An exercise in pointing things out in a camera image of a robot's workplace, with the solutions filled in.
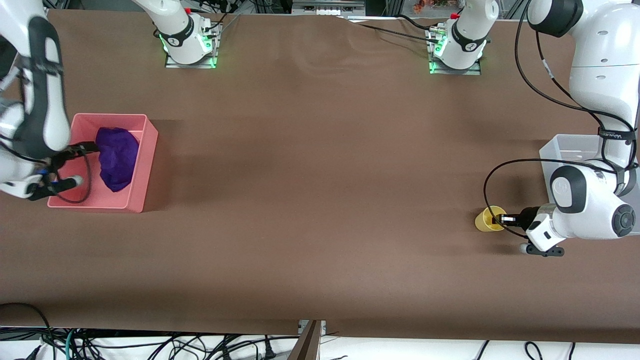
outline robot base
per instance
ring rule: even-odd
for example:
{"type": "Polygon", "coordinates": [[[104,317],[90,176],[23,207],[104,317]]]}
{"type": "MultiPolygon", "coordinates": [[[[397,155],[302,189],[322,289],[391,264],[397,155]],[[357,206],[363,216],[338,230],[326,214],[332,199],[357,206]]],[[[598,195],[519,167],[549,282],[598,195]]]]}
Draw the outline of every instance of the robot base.
{"type": "MultiPolygon", "coordinates": [[[[426,38],[435,38],[438,37],[432,33],[430,30],[425,30],[424,34],[426,38]]],[[[480,61],[476,60],[470,68],[464,70],[453,69],[444,64],[442,60],[440,60],[433,53],[436,51],[438,44],[434,44],[431,42],[427,42],[427,53],[429,54],[429,73],[430,74],[447,74],[447,75],[480,75],[480,61]]]]}
{"type": "MultiPolygon", "coordinates": [[[[207,18],[203,19],[205,27],[211,26],[211,20],[207,18]]],[[[207,47],[210,46],[212,50],[200,59],[200,61],[192,64],[181,64],[176,62],[171,58],[171,56],[169,56],[169,54],[167,54],[164,61],[164,67],[167,69],[215,69],[218,65],[218,49],[220,48],[222,26],[222,23],[216,24],[211,30],[204,33],[204,36],[210,37],[204,40],[204,44],[207,47]]]]}

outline metal mounting plate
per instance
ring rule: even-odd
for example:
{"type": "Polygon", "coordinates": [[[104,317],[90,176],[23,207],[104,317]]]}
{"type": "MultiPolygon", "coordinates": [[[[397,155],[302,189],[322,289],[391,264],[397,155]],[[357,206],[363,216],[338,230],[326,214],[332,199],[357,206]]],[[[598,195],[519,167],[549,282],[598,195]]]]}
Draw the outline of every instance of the metal mounting plate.
{"type": "MultiPolygon", "coordinates": [[[[302,334],[302,332],[307,327],[307,324],[309,323],[309,321],[310,320],[298,320],[298,335],[302,334]]],[[[321,331],[320,335],[322,335],[322,336],[326,335],[326,321],[325,320],[321,320],[320,321],[320,326],[322,326],[322,331],[321,331]]]]}
{"type": "Polygon", "coordinates": [[[200,61],[185,65],[175,62],[171,56],[167,54],[164,67],[167,69],[215,69],[218,66],[218,49],[220,48],[222,26],[222,23],[216,24],[210,31],[204,34],[213,35],[213,37],[208,40],[211,41],[212,51],[206,54],[200,61]]]}
{"type": "MultiPolygon", "coordinates": [[[[432,32],[429,30],[425,30],[424,34],[426,38],[437,38],[434,37],[432,32]]],[[[437,44],[433,44],[431,42],[427,42],[427,53],[429,54],[429,73],[430,74],[447,74],[447,75],[480,75],[480,61],[476,60],[470,68],[465,70],[452,69],[445,65],[444,62],[433,53],[435,51],[435,47],[437,44]]]]}

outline brown table surface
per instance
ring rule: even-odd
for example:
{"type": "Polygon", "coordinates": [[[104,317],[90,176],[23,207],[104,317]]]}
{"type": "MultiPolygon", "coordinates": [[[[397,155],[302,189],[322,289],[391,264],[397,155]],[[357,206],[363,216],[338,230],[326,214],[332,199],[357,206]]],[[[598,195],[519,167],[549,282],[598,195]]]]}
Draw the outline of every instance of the brown table surface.
{"type": "MultiPolygon", "coordinates": [[[[0,195],[1,301],[65,327],[292,333],[322,318],[343,336],[640,342],[638,238],[545,259],[474,227],[495,165],[596,130],[526,87],[515,22],[493,27],[482,76],[438,76],[424,43],[335,17],[243,16],[214,70],[164,69],[144,13],[49,17],[70,118],[145,113],[159,141],[142,214],[0,195]]],[[[523,66],[559,97],[526,27],[523,66]]],[[[543,46],[566,83],[572,41],[543,46]]],[[[543,204],[540,165],[502,169],[489,195],[543,204]]],[[[0,323],[40,324],[18,309],[0,323]]]]}

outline purple cloth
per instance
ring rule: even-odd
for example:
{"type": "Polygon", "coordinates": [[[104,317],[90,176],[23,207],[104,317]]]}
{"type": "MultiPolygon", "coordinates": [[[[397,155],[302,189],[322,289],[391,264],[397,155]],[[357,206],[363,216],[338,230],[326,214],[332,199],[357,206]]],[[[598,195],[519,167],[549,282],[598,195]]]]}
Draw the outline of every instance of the purple cloth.
{"type": "Polygon", "coordinates": [[[131,184],[138,156],[138,141],[127,130],[101,127],[95,135],[100,155],[100,177],[112,192],[131,184]]]}

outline clear plastic bin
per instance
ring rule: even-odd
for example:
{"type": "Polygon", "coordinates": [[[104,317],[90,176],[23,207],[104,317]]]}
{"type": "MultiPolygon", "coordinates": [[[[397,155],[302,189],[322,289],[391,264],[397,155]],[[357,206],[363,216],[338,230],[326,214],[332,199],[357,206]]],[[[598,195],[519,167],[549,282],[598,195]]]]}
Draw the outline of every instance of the clear plastic bin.
{"type": "MultiPolygon", "coordinates": [[[[543,159],[584,161],[592,159],[598,152],[598,135],[555,135],[551,141],[540,149],[540,157],[543,159]]],[[[549,179],[551,174],[557,168],[563,166],[559,163],[542,163],[542,172],[545,175],[545,184],[547,186],[547,195],[549,202],[553,203],[554,198],[549,188],[549,179]]],[[[634,186],[630,193],[622,196],[620,199],[631,205],[637,212],[640,212],[640,189],[638,183],[634,186]]],[[[631,235],[640,234],[640,222],[636,223],[631,235]]]]}

